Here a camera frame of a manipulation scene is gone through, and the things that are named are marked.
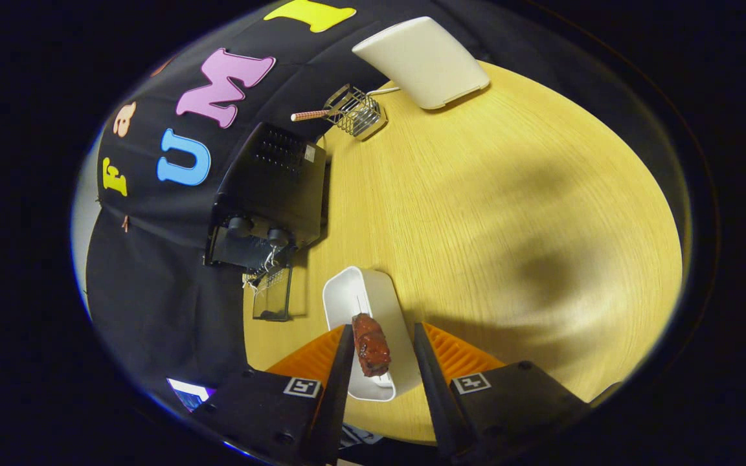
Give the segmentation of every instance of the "pink letter m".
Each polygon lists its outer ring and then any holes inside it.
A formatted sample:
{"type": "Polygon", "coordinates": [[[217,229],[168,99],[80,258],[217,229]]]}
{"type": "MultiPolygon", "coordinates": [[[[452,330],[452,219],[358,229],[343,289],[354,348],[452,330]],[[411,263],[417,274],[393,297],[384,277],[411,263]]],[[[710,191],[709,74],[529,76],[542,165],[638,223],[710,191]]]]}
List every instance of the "pink letter m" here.
{"type": "Polygon", "coordinates": [[[215,50],[201,65],[201,71],[211,84],[184,92],[175,111],[178,115],[192,112],[216,119],[221,128],[228,128],[238,114],[238,108],[214,104],[243,100],[243,92],[230,79],[240,80],[249,88],[264,79],[273,65],[275,59],[272,56],[258,59],[232,55],[222,48],[215,50]]]}

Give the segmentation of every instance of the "yellow letter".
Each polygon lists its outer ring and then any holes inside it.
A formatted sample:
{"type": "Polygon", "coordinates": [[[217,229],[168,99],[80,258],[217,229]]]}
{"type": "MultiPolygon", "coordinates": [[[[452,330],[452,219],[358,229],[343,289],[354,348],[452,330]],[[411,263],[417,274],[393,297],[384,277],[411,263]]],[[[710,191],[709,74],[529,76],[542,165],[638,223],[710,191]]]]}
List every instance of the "yellow letter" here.
{"type": "Polygon", "coordinates": [[[125,190],[125,175],[120,175],[116,167],[109,165],[109,157],[103,159],[103,188],[119,191],[123,197],[127,197],[128,192],[125,190]]]}
{"type": "Polygon", "coordinates": [[[356,14],[353,8],[335,8],[309,0],[292,0],[274,9],[264,17],[264,21],[276,17],[288,17],[310,25],[310,32],[325,32],[338,23],[356,14]]]}

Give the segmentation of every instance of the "wooden skewer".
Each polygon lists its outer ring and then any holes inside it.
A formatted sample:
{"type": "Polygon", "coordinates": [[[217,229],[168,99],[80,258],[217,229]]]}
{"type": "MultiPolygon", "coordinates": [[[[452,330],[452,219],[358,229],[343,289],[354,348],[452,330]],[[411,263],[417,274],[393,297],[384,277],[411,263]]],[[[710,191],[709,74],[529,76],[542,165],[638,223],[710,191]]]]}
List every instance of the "wooden skewer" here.
{"type": "Polygon", "coordinates": [[[305,119],[322,118],[328,114],[329,110],[315,110],[313,112],[300,112],[298,114],[292,114],[289,119],[292,121],[303,121],[305,119]]]}

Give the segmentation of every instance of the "orange gripper pad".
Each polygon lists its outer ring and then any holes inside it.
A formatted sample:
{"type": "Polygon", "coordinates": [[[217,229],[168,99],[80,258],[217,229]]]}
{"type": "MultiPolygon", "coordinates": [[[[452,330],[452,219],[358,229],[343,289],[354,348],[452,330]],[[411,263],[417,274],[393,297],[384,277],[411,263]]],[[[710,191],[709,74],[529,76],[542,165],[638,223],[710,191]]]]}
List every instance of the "orange gripper pad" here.
{"type": "Polygon", "coordinates": [[[313,341],[276,362],[266,372],[287,375],[287,377],[313,379],[321,381],[323,386],[326,387],[326,381],[330,378],[332,360],[335,359],[335,351],[338,349],[342,331],[344,331],[344,325],[316,337],[313,341]]]}
{"type": "Polygon", "coordinates": [[[422,327],[433,348],[433,354],[445,375],[445,383],[450,384],[451,379],[471,375],[477,372],[485,372],[491,369],[506,366],[494,356],[474,347],[458,337],[454,337],[447,331],[433,327],[431,324],[422,322],[422,327]]]}

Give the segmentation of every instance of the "meat chunk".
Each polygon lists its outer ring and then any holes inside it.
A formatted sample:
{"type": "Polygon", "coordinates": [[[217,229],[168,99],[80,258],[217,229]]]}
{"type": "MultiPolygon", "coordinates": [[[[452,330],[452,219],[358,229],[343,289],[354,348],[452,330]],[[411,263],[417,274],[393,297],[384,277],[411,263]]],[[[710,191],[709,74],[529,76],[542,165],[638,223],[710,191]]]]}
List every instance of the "meat chunk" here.
{"type": "Polygon", "coordinates": [[[353,316],[353,339],[365,377],[384,375],[390,365],[390,348],[379,322],[364,313],[353,316]]]}

